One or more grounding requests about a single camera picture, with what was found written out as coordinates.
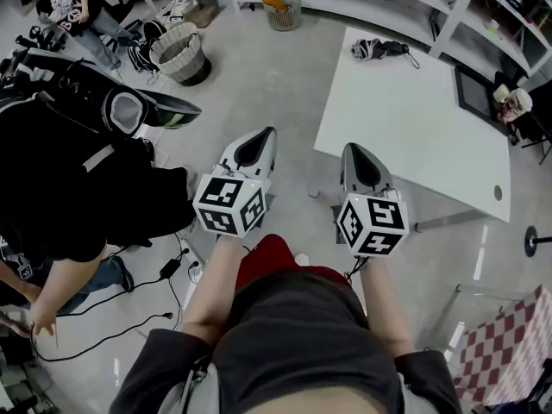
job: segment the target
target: wastebasket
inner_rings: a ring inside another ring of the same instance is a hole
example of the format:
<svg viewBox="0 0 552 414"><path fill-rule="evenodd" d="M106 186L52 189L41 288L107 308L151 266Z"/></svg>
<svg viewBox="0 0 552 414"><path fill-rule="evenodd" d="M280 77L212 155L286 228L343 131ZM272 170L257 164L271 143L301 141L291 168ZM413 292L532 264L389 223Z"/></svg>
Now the wastebasket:
<svg viewBox="0 0 552 414"><path fill-rule="evenodd" d="M169 29L152 45L150 58L161 72L184 86L198 85L211 70L201 48L198 27L193 23Z"/></svg>
<svg viewBox="0 0 552 414"><path fill-rule="evenodd" d="M268 24L277 31L290 31L301 23L301 0L281 0L287 9L277 9L263 3L267 13Z"/></svg>

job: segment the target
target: power adapter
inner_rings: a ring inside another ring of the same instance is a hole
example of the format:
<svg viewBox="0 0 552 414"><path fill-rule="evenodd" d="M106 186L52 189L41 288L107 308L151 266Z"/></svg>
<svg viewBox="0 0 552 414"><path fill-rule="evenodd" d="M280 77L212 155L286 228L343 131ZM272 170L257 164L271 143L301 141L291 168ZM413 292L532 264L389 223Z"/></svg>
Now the power adapter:
<svg viewBox="0 0 552 414"><path fill-rule="evenodd" d="M160 279L170 279L180 267L180 259L171 259L159 271Z"/></svg>

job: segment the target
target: red checkered fabric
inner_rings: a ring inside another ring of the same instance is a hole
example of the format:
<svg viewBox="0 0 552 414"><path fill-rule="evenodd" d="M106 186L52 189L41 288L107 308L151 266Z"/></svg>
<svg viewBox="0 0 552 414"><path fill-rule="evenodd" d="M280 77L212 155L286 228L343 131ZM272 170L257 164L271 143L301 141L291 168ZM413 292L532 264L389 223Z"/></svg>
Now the red checkered fabric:
<svg viewBox="0 0 552 414"><path fill-rule="evenodd" d="M527 398L551 343L552 297L540 285L492 322L464 333L458 397L486 406Z"/></svg>

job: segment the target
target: shoe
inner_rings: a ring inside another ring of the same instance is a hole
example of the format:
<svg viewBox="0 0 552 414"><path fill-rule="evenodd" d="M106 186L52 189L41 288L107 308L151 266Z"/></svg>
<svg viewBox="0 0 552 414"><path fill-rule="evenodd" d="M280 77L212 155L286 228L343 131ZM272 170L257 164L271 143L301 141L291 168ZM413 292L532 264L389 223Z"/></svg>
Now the shoe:
<svg viewBox="0 0 552 414"><path fill-rule="evenodd" d="M295 256L295 263L301 267L308 267L311 263L309 262L309 256L305 253L299 253Z"/></svg>
<svg viewBox="0 0 552 414"><path fill-rule="evenodd" d="M186 195L188 196L187 199L191 200L196 194L196 181L198 180L198 174L187 164L184 164L181 167L186 170Z"/></svg>
<svg viewBox="0 0 552 414"><path fill-rule="evenodd" d="M191 236L198 231L199 228L199 220L198 217L194 217L193 221L191 222L188 227L184 227L183 229L176 232L178 237L180 239L190 239Z"/></svg>
<svg viewBox="0 0 552 414"><path fill-rule="evenodd" d="M132 277L132 274L130 274L129 270L127 270L127 268L125 267L121 257L113 256L111 260L115 262L119 267L119 269L121 270L121 273L122 273L121 287L123 288L123 290L126 291L127 293L133 292L135 289L135 279Z"/></svg>

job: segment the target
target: wall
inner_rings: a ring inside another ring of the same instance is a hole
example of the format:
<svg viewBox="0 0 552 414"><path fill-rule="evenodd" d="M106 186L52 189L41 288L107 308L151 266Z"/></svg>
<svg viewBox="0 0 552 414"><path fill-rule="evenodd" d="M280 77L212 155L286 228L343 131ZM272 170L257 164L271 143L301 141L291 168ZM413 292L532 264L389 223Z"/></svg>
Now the wall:
<svg viewBox="0 0 552 414"><path fill-rule="evenodd" d="M24 9L19 0L0 0L0 59L15 49L18 35L28 38L33 24L38 24L38 16L33 7Z"/></svg>

